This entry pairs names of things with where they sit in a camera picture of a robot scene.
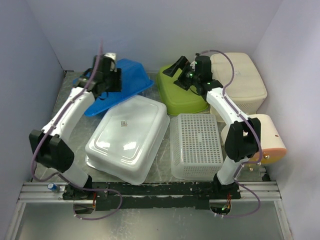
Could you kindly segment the blue plastic tub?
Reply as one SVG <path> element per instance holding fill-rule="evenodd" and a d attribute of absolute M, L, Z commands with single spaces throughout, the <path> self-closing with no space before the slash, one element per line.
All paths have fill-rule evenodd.
<path fill-rule="evenodd" d="M 84 112 L 85 116 L 96 116 L 154 85 L 140 62 L 123 58 L 117 61 L 116 66 L 121 69 L 122 90 L 102 93 Z"/>

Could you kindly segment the lime green plastic basin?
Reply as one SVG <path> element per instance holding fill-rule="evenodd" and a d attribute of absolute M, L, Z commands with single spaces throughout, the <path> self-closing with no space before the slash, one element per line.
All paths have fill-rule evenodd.
<path fill-rule="evenodd" d="M 182 72 L 180 69 L 173 77 L 163 73 L 170 65 L 165 65 L 159 69 L 155 77 L 155 83 L 161 101 L 166 105 L 167 113 L 172 116 L 179 114 L 196 114 L 208 108 L 208 103 L 201 96 L 196 95 L 196 89 L 192 86 L 189 90 L 184 90 L 174 84 Z"/>

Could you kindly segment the translucent white plastic tub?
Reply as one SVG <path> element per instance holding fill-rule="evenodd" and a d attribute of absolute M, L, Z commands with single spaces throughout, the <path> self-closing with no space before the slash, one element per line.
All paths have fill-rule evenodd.
<path fill-rule="evenodd" d="M 132 185 L 150 171 L 170 117 L 165 104 L 135 95 L 110 108 L 85 146 L 86 164 Z"/>

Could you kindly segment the cream perforated storage basket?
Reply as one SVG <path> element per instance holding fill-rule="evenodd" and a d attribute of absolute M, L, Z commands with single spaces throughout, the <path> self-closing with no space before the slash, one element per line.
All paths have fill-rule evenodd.
<path fill-rule="evenodd" d="M 213 79 L 223 86 L 231 83 L 225 90 L 226 94 L 247 115 L 257 112 L 267 97 L 264 82 L 251 58 L 240 52 L 228 52 L 226 55 L 234 67 L 234 78 L 230 62 L 222 54 L 210 56 Z"/>

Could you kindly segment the white perforated plastic basket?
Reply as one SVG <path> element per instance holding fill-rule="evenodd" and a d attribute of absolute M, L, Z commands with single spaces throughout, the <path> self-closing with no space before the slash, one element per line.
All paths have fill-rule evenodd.
<path fill-rule="evenodd" d="M 186 181 L 212 181 L 224 163 L 216 118 L 181 113 L 170 120 L 172 175 Z"/>

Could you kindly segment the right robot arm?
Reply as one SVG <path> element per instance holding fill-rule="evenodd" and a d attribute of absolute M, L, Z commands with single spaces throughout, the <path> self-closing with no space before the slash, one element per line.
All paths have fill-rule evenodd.
<path fill-rule="evenodd" d="M 180 75 L 174 84 L 188 90 L 194 86 L 196 93 L 213 106 L 228 126 L 224 142 L 226 158 L 221 169 L 214 175 L 212 186 L 202 193 L 216 199 L 223 199 L 239 189 L 238 175 L 256 153 L 255 163 L 262 160 L 261 122 L 243 113 L 229 98 L 226 87 L 213 79 L 209 56 L 198 55 L 194 67 L 185 56 L 181 56 L 173 65 L 163 70 L 163 74 L 173 77 L 178 70 Z"/>

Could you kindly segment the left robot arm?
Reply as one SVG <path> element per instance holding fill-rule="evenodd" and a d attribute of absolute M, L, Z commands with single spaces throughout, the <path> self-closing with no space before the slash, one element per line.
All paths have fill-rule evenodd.
<path fill-rule="evenodd" d="M 86 200 L 93 195 L 92 177 L 75 163 L 68 142 L 80 118 L 101 94 L 122 90 L 122 70 L 117 67 L 116 58 L 113 52 L 96 55 L 93 67 L 78 77 L 56 115 L 42 129 L 29 134 L 31 172 L 35 173 L 37 164 L 54 169 L 68 182 L 62 195 L 65 200 Z"/>

